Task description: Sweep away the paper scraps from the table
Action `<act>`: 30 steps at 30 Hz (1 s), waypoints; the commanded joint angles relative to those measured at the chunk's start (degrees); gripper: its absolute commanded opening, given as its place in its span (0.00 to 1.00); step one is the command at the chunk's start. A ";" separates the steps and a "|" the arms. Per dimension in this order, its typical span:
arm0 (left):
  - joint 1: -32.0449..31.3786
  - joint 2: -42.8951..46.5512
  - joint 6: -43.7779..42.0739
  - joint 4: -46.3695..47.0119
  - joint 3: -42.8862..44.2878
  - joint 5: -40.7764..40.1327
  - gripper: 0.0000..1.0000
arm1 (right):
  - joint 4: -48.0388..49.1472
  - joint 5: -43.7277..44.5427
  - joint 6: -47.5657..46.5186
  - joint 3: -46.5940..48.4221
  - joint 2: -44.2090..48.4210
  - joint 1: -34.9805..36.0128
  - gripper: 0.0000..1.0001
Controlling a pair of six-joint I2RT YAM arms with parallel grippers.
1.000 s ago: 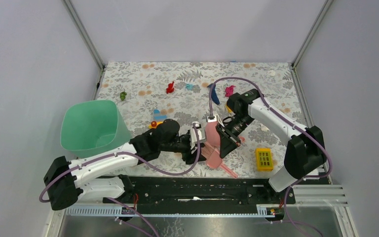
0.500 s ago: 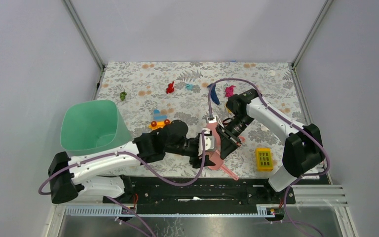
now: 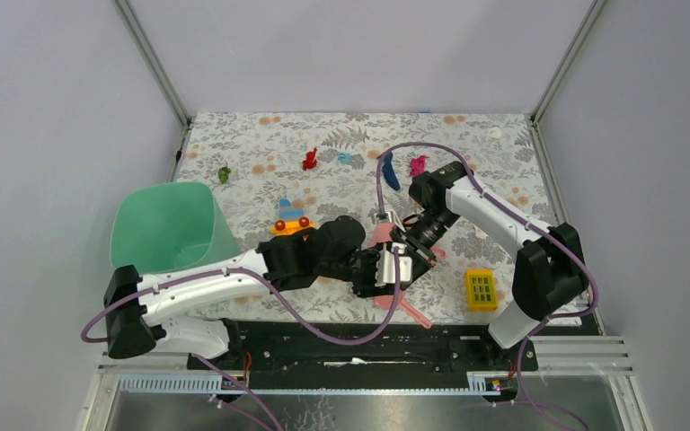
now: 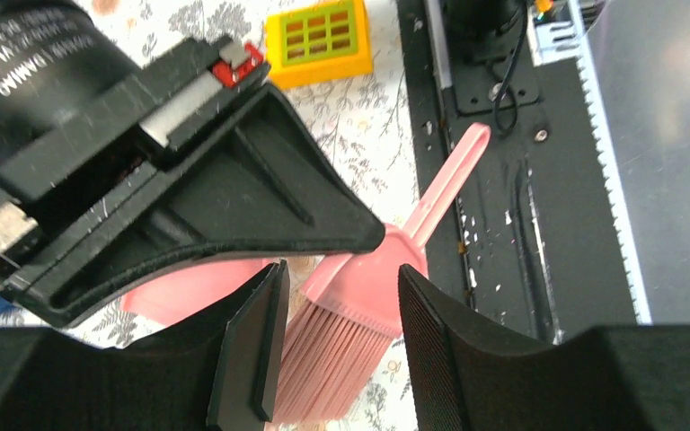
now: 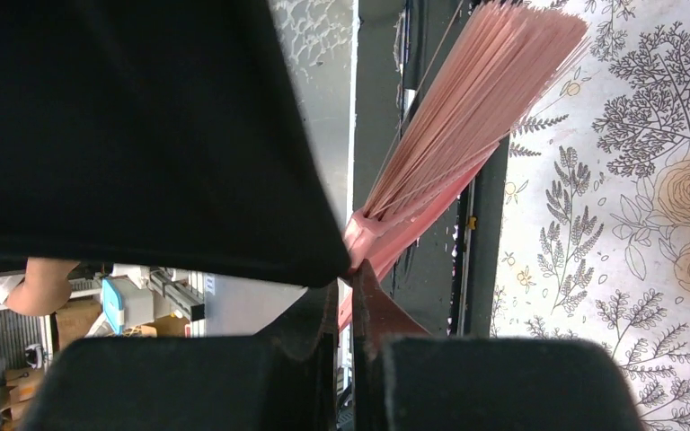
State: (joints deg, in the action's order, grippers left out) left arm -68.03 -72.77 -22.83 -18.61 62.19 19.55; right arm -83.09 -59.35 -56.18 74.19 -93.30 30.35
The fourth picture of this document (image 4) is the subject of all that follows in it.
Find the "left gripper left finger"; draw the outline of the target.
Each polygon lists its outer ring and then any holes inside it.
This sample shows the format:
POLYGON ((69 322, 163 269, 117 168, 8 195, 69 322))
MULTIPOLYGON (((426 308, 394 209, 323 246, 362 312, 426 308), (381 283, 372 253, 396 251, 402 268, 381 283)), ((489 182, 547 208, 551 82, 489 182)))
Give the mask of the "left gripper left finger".
POLYGON ((285 262, 118 349, 0 328, 0 430, 262 430, 276 400, 285 262))

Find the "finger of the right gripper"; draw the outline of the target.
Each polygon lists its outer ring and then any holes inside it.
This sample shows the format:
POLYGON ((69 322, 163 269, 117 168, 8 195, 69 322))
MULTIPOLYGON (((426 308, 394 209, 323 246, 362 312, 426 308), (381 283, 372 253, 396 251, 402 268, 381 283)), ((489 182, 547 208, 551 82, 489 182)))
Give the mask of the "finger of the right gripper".
POLYGON ((52 326, 74 327, 170 269, 364 253, 384 236, 286 95, 264 84, 170 170, 141 164, 1 293, 52 326))

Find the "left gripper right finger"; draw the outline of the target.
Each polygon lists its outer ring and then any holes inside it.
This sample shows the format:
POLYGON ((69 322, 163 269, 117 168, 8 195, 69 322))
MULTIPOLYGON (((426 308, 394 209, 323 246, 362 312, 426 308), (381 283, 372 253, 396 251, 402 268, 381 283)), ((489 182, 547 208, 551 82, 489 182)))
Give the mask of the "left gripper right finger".
POLYGON ((421 430, 690 430, 690 325, 599 326, 555 346, 411 266, 398 292, 421 430))

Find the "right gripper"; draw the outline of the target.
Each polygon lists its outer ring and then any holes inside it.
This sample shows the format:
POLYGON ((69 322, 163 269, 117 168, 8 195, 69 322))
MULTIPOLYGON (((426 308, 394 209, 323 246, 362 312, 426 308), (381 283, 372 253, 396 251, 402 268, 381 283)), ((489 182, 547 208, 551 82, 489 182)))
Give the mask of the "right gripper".
POLYGON ((0 1, 0 285, 141 164, 185 159, 265 70, 229 36, 139 67, 70 1, 0 1))

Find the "pink dustpan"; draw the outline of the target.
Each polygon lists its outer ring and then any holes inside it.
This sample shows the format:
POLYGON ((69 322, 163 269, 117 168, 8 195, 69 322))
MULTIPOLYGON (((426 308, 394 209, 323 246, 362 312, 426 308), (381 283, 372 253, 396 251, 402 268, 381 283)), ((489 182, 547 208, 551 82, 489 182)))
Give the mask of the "pink dustpan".
POLYGON ((237 259, 181 268, 124 294, 121 308, 171 326, 230 295, 273 261, 237 259))

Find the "pink brush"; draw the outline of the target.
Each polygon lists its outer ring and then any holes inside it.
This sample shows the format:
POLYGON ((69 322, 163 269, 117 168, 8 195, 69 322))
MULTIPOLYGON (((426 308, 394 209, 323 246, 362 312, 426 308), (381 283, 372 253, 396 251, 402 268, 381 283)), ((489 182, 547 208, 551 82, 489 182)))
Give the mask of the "pink brush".
POLYGON ((398 270, 428 273, 424 248, 480 161, 491 129, 472 124, 456 143, 403 227, 387 224, 367 254, 333 254, 300 287, 287 326, 272 416, 275 424, 342 418, 403 333, 398 270))

